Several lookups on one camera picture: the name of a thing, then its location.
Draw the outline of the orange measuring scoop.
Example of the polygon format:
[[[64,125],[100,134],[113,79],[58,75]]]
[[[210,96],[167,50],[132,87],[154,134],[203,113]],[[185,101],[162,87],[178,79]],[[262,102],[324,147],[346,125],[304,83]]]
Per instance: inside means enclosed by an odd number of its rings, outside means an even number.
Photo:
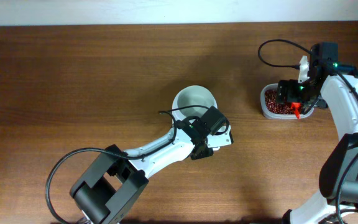
[[[301,107],[300,103],[291,103],[290,108],[293,111],[293,113],[297,119],[300,119],[300,107]]]

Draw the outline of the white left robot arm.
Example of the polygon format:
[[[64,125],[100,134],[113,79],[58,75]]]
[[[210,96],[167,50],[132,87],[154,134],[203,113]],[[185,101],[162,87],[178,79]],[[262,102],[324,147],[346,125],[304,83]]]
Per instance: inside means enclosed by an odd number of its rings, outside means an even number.
[[[186,158],[212,156],[233,143],[229,121],[208,124],[196,116],[173,122],[171,130],[142,147],[102,150],[70,189],[87,223],[119,223],[140,197],[150,177]]]

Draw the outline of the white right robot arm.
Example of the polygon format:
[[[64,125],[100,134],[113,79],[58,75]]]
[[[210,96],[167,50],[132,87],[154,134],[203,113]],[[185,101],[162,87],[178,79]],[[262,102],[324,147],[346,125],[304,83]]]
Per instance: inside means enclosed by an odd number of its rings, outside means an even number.
[[[339,142],[319,173],[319,189],[282,223],[344,223],[358,213],[358,71],[352,65],[316,60],[299,80],[277,84],[280,103],[330,110]]]

